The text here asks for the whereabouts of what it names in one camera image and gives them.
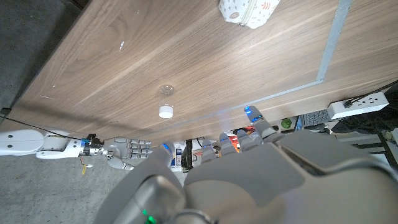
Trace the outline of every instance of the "gray floor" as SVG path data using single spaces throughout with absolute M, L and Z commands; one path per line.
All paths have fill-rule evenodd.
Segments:
M 66 0 L 0 1 L 0 108 L 13 106 L 79 13 Z M 103 156 L 85 163 L 94 167 L 82 175 L 78 158 L 1 156 L 0 223 L 91 223 L 127 171 Z M 183 182 L 185 174 L 176 175 Z

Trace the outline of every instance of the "power strip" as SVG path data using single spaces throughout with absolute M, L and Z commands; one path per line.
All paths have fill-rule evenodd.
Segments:
M 349 108 L 344 107 L 346 101 L 348 100 L 335 102 L 329 105 L 328 113 L 330 119 L 379 111 L 389 104 L 383 92 L 373 93 L 361 100 L 355 101 Z

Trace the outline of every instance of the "cable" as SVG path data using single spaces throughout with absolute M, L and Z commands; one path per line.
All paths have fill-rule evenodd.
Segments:
M 79 158 L 80 158 L 81 164 L 84 166 L 85 164 L 83 163 L 83 158 L 81 156 L 79 156 Z
M 81 138 L 74 138 L 74 137 L 64 136 L 64 135 L 62 135 L 62 134 L 58 134 L 58 133 L 49 131 L 49 130 L 47 130 L 47 129 L 39 128 L 39 127 L 33 126 L 33 125 L 31 125 L 31 124 L 23 123 L 22 121 L 17 121 L 17 120 L 11 119 L 11 118 L 6 118 L 6 117 L 3 117 L 3 116 L 0 116 L 0 118 L 4 118 L 4 119 L 7 119 L 7 120 L 9 120 L 9 121 L 13 121 L 13 122 L 16 122 L 16 123 L 19 123 L 19 124 L 24 124 L 24 125 L 30 126 L 30 127 L 32 127 L 32 128 L 37 128 L 37 129 L 40 129 L 40 130 L 43 130 L 43 131 L 47 131 L 47 132 L 49 132 L 49 133 L 56 134 L 57 136 L 61 136 L 61 137 L 64 137 L 64 138 L 82 140 Z
M 200 144 L 200 142 L 199 142 L 199 139 L 198 139 L 198 138 L 197 138 L 197 141 L 198 141 L 198 144 L 199 144 L 199 146 L 200 146 L 200 147 L 203 147 L 203 146 Z
M 395 84 L 397 84 L 397 83 L 398 83 L 398 80 L 396 80 L 395 82 L 392 82 L 392 83 L 390 83 L 390 84 L 388 84 L 388 85 L 385 85 L 385 86 L 383 86 L 383 87 L 381 87 L 381 88 L 378 88 L 377 90 L 374 90 L 374 91 L 372 91 L 372 92 L 370 92 L 370 93 L 368 93 L 368 94 L 361 95 L 361 96 L 357 96 L 356 98 L 353 98 L 353 99 L 351 99 L 351 100 L 348 100 L 348 101 L 346 101 L 346 102 L 344 103 L 344 107 L 345 107 L 345 108 L 349 108 L 349 107 L 351 107 L 351 106 L 353 105 L 353 103 L 354 103 L 355 101 L 362 100 L 363 98 L 369 96 L 370 94 L 377 93 L 377 92 L 379 92 L 379 91 L 381 91 L 381 90 L 383 90 L 383 89 L 385 89 L 385 88 L 389 88 L 389 87 L 391 87 L 391 86 L 393 86 L 393 85 L 395 85 Z

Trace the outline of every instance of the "wooden table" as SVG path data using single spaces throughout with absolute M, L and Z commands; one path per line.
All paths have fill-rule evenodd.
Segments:
M 338 3 L 282 0 L 252 30 L 215 0 L 92 0 L 9 117 L 158 144 L 248 126 L 247 104 L 273 121 L 396 80 L 398 2 L 355 0 L 325 77 L 291 91 L 319 81 Z M 163 84 L 177 90 L 171 119 L 159 117 Z

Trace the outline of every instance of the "small white cylinder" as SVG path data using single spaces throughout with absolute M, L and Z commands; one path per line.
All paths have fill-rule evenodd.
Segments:
M 159 88 L 159 116 L 161 118 L 173 117 L 174 91 L 171 85 L 162 85 Z

